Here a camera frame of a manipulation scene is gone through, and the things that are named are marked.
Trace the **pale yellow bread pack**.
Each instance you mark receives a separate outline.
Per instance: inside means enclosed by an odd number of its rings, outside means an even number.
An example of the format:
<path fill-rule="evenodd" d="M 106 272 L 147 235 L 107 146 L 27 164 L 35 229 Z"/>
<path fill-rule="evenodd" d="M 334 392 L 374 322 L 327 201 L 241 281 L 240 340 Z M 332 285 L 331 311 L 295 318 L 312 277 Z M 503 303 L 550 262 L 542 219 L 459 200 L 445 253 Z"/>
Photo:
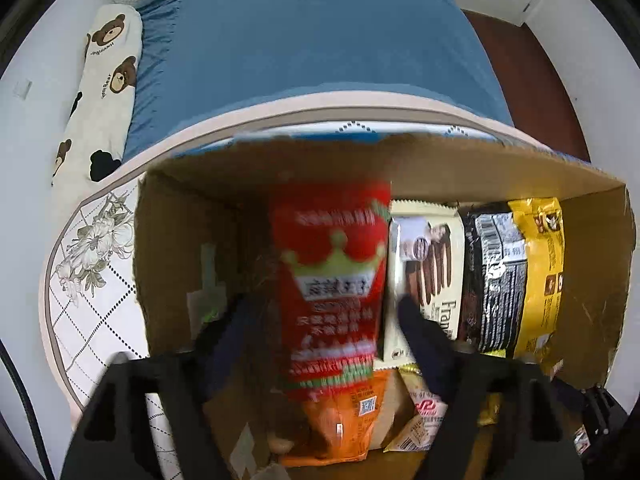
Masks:
<path fill-rule="evenodd" d="M 428 451 L 444 420 L 447 404 L 427 388 L 422 373 L 416 364 L 399 367 L 399 375 L 407 387 L 416 414 L 390 441 L 383 452 Z"/>

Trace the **black yellow biscuit pack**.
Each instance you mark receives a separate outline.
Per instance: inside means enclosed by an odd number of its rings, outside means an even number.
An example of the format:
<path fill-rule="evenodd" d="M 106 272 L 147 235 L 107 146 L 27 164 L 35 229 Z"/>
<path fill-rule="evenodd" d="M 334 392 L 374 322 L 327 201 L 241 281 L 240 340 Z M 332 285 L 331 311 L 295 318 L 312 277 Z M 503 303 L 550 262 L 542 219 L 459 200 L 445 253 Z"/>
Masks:
<path fill-rule="evenodd" d="M 541 362 L 564 287 L 560 201 L 524 198 L 462 214 L 465 253 L 458 338 L 482 353 Z"/>

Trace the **orange snack pack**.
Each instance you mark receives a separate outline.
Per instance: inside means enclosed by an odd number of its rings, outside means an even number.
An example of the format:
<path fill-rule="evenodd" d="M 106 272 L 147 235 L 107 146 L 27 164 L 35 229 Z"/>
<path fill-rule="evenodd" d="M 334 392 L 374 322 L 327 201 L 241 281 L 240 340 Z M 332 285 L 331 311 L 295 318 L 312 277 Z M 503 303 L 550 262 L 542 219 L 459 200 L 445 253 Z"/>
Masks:
<path fill-rule="evenodd" d="M 278 462 L 288 468 L 362 462 L 384 403 L 389 370 L 377 370 L 354 388 L 303 404 L 310 430 Z"/>

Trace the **cream Franzzi cookie pack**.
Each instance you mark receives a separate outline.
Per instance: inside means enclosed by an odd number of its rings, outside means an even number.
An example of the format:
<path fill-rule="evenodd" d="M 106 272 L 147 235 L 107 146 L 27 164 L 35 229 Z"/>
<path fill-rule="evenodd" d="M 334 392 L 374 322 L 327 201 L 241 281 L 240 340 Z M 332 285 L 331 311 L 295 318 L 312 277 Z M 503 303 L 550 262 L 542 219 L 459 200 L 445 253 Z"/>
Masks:
<path fill-rule="evenodd" d="M 420 200 L 390 204 L 386 292 L 377 370 L 414 362 L 397 315 L 409 295 L 424 318 L 447 337 L 458 336 L 464 268 L 464 229 L 457 209 Z"/>

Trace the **red crown snack pack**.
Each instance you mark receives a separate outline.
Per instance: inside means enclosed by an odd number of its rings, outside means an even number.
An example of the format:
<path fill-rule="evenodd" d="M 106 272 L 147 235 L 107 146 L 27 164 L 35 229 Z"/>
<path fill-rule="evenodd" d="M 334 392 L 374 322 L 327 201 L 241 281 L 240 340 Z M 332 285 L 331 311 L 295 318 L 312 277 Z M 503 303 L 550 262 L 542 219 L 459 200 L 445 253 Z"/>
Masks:
<path fill-rule="evenodd" d="M 299 184 L 270 198 L 288 392 L 317 399 L 368 380 L 386 280 L 390 184 Z"/>

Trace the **cardboard milk box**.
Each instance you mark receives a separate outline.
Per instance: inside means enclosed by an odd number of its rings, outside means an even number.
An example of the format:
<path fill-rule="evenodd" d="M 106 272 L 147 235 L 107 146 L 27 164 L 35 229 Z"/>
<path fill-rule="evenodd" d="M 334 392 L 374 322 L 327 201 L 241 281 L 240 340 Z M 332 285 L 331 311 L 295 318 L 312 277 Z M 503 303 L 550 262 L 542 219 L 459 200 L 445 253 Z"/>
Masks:
<path fill-rule="evenodd" d="M 173 136 L 134 156 L 134 278 L 187 479 L 247 479 L 267 431 L 300 422 L 288 354 L 382 347 L 392 307 L 388 202 L 560 204 L 563 263 L 538 281 L 522 348 L 584 388 L 608 378 L 636 219 L 626 185 L 514 139 L 420 133 Z"/>

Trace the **bear print long pillow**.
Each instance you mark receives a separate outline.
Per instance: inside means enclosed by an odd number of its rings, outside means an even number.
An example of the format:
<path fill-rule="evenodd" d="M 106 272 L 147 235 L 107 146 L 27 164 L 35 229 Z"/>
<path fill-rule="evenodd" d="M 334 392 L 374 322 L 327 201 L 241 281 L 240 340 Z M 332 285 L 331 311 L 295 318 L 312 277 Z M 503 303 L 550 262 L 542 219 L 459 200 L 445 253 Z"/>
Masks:
<path fill-rule="evenodd" d="M 52 183 L 98 182 L 124 158 L 142 51 L 142 19 L 126 4 L 101 6 L 86 35 L 84 67 L 58 146 Z"/>

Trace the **blue bed sheet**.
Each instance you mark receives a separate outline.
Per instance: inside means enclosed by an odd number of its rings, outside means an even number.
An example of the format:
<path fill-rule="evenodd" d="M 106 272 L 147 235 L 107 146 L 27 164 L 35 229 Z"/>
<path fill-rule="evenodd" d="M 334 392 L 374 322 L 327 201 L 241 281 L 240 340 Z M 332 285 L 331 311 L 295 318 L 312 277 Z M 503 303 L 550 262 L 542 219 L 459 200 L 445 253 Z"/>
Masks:
<path fill-rule="evenodd" d="M 126 158 L 205 118 L 316 92 L 409 93 L 512 120 L 454 0 L 142 0 L 138 12 Z"/>

